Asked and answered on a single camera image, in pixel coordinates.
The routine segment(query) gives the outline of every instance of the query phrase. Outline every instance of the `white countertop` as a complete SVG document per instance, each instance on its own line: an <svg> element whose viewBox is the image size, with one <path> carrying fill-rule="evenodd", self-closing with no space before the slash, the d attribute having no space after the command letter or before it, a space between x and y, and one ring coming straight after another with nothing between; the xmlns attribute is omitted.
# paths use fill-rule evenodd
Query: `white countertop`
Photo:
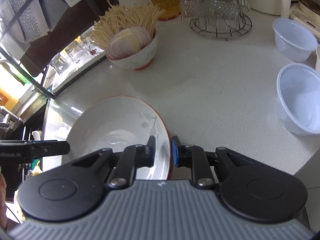
<svg viewBox="0 0 320 240"><path fill-rule="evenodd" d="M129 95L153 106L182 143L207 151L225 146L295 174L320 148L320 137L295 136L278 120L276 78L292 61L274 44L276 17L248 15L251 32L228 42L201 37L180 19L159 23L152 65L130 71L104 61L89 71L51 100L44 139L65 139L88 107L109 96ZM44 170L60 160L44 158Z"/></svg>

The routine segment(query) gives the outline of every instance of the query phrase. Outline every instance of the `gray ribbed surface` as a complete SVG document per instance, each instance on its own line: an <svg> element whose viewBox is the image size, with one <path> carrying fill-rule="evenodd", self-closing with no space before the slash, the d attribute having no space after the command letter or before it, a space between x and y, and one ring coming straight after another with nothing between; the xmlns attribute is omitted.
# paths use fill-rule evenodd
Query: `gray ribbed surface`
<svg viewBox="0 0 320 240"><path fill-rule="evenodd" d="M254 224L227 211L211 191L188 180L136 181L113 191L85 218L64 224L28 220L9 233L16 240L302 240L312 233L297 220Z"/></svg>

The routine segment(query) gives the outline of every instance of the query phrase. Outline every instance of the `human hand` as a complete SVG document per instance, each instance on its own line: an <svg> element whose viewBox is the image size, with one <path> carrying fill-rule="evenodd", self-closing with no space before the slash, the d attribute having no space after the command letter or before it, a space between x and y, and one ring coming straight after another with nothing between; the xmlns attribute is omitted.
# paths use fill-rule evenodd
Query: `human hand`
<svg viewBox="0 0 320 240"><path fill-rule="evenodd" d="M3 229L7 226L7 205L5 204L6 188L7 184L3 175L0 173L0 227Z"/></svg>

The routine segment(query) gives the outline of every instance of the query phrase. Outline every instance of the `faucet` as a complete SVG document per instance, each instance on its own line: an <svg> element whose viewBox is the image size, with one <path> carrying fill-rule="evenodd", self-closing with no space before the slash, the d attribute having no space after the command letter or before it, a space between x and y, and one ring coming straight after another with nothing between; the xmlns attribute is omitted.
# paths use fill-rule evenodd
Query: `faucet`
<svg viewBox="0 0 320 240"><path fill-rule="evenodd" d="M0 113L4 115L2 122L0 122L0 128L2 129L8 128L10 121L14 122L17 125L22 123L22 119L20 117L16 116L4 106L0 106Z"/></svg>

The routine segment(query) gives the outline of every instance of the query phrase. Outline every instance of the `cable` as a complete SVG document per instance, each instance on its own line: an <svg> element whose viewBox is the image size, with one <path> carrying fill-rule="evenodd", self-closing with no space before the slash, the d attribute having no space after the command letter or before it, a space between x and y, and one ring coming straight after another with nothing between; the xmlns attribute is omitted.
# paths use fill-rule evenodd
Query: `cable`
<svg viewBox="0 0 320 240"><path fill-rule="evenodd" d="M14 217L16 218L16 220L20 223L20 220L17 218L17 216L12 212L12 210L8 207L8 205L6 204L7 208L10 210L10 212L12 213L12 215L14 215Z"/></svg>

